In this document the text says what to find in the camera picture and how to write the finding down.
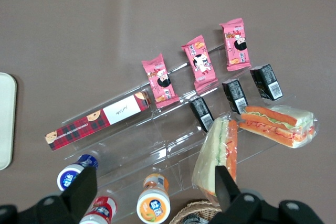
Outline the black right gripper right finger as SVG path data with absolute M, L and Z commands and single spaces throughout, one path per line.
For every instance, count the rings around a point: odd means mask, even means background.
M 221 211 L 209 223 L 323 223 L 303 202 L 283 200 L 274 207 L 253 193 L 242 193 L 225 166 L 215 167 L 215 193 Z

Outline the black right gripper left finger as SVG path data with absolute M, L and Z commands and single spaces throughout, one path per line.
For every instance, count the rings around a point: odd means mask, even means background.
M 79 223 L 97 195 L 94 167 L 86 167 L 60 195 L 41 199 L 19 212 L 15 205 L 1 205 L 1 223 Z

